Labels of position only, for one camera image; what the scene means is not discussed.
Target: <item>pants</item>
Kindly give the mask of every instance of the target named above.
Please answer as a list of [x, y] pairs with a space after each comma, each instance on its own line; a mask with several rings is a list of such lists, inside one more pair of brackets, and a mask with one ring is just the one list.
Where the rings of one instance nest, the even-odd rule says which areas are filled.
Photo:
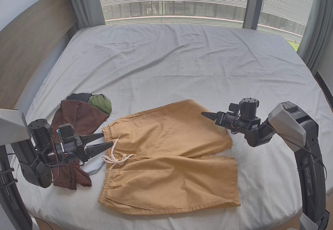
[[187, 99], [119, 118], [104, 127], [114, 156], [133, 154], [109, 170], [98, 202], [126, 214], [168, 214], [240, 206], [237, 162], [213, 155], [232, 146], [225, 128]]

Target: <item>baseboard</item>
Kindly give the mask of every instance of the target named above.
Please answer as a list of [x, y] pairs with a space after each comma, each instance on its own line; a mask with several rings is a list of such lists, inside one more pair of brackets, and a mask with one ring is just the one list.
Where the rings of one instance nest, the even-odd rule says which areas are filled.
[[325, 81], [323, 80], [321, 75], [318, 73], [318, 71], [314, 77], [316, 78], [318, 84], [320, 85], [321, 89], [323, 90], [324, 94], [326, 95], [327, 101], [330, 103], [331, 107], [333, 107], [333, 96], [332, 96], [330, 90], [328, 89]]

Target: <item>white bed sheet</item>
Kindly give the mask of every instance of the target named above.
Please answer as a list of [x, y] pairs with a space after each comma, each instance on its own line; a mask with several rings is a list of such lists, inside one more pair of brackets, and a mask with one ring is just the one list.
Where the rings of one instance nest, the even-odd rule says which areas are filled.
[[[60, 101], [79, 92], [105, 94], [113, 108], [109, 121], [187, 98], [214, 112], [227, 111], [229, 103], [243, 97], [260, 101], [257, 116], [265, 120], [279, 102], [291, 101], [319, 124], [326, 190], [332, 191], [333, 114], [310, 71], [282, 36], [186, 24], [86, 28], [75, 34], [44, 80], [27, 121], [51, 122]], [[97, 202], [105, 165], [90, 176], [90, 188], [40, 188], [26, 182], [21, 170], [17, 186], [33, 216], [68, 229], [268, 229], [295, 216], [302, 203], [293, 152], [277, 135], [256, 148], [241, 134], [231, 137], [232, 148], [221, 154], [238, 162], [240, 207], [120, 214]], [[12, 165], [17, 170], [16, 160]]]

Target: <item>headboard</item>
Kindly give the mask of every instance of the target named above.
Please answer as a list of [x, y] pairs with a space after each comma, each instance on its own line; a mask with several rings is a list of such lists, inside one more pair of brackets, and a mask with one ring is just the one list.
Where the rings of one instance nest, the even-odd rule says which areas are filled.
[[0, 108], [14, 108], [33, 72], [76, 21], [71, 0], [39, 0], [0, 32]]

